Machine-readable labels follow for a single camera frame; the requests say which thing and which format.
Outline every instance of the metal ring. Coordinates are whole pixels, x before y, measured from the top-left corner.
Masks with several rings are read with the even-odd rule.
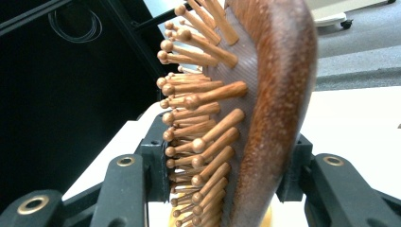
[[[131,157],[125,157],[117,161],[119,166],[130,166],[135,162],[135,159]]]
[[[334,156],[325,156],[323,160],[331,166],[344,166],[344,162]]]
[[[24,201],[18,207],[18,214],[20,215],[30,215],[42,208],[44,208],[49,203],[49,198],[46,195],[34,196],[29,200]]]

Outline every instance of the wooden hairbrush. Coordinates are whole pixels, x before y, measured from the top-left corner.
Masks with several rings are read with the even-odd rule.
[[[188,0],[158,53],[179,67],[167,96],[166,162],[176,226],[258,226],[291,157],[314,87],[317,42],[302,0]],[[180,47],[190,44],[198,49]]]

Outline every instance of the white table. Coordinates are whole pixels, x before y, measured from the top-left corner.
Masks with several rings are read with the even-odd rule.
[[[401,87],[315,92],[301,133],[313,153],[333,153],[350,161],[374,189],[401,199]],[[153,104],[139,121],[128,121],[71,188],[66,200],[103,181],[112,158],[133,153],[156,114]],[[169,204],[149,205],[150,226],[166,226]],[[307,226],[302,202],[272,202],[273,226]]]

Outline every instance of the gray floor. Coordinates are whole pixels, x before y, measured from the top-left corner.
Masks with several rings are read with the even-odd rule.
[[[316,91],[401,86],[401,3],[346,12],[350,29],[319,27]]]

